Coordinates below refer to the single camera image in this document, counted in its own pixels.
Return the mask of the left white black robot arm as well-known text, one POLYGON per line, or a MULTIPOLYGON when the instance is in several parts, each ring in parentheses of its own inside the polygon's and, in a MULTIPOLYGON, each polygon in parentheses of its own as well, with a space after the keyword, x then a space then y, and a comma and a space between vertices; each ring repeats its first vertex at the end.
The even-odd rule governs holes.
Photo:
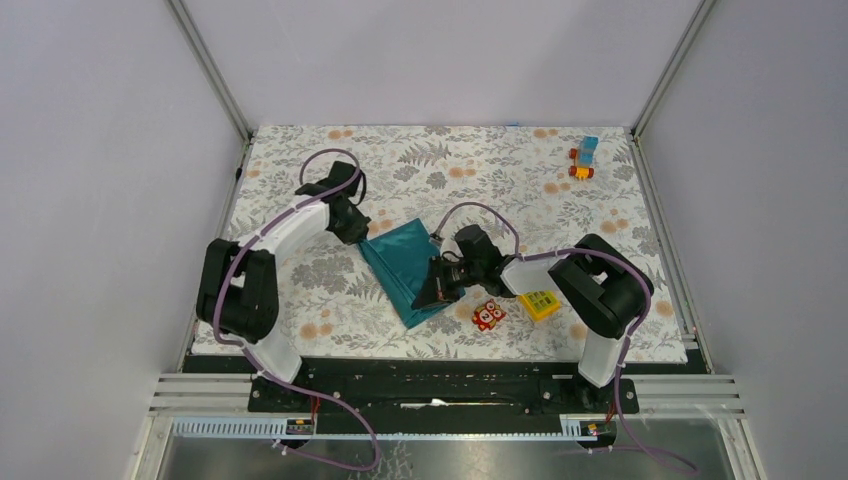
POLYGON ((217 341, 240 348, 262 377, 274 381, 272 398, 285 410, 304 407, 311 387, 298 376, 302 357, 278 324, 278 270, 325 232, 345 245, 363 242, 370 220, 358 206, 365 187, 355 157, 335 161, 325 178, 302 184, 291 205, 255 232, 207 246, 196 315, 217 341))

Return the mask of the teal cloth napkin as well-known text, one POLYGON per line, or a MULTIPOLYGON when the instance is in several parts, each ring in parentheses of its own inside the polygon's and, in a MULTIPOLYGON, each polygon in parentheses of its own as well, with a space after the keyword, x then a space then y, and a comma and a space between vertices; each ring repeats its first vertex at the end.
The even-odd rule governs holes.
POLYGON ((412 306, 424 285, 429 259, 440 253, 430 242, 420 218, 365 240, 357 248, 407 329, 417 327, 447 308, 447 305, 422 309, 412 306))

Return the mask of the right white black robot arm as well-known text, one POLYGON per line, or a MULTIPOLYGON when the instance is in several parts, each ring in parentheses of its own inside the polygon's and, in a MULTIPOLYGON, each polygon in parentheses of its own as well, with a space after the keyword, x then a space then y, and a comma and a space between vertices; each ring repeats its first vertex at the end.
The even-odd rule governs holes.
POLYGON ((647 315, 654 287, 647 276, 596 234, 575 246, 528 257, 506 255, 480 226, 460 229, 460 255, 428 260, 427 276, 412 302, 416 310, 449 305, 460 291, 481 286, 495 297, 558 291, 587 326, 575 402, 597 412, 613 398, 610 383, 623 367, 632 329, 647 315))

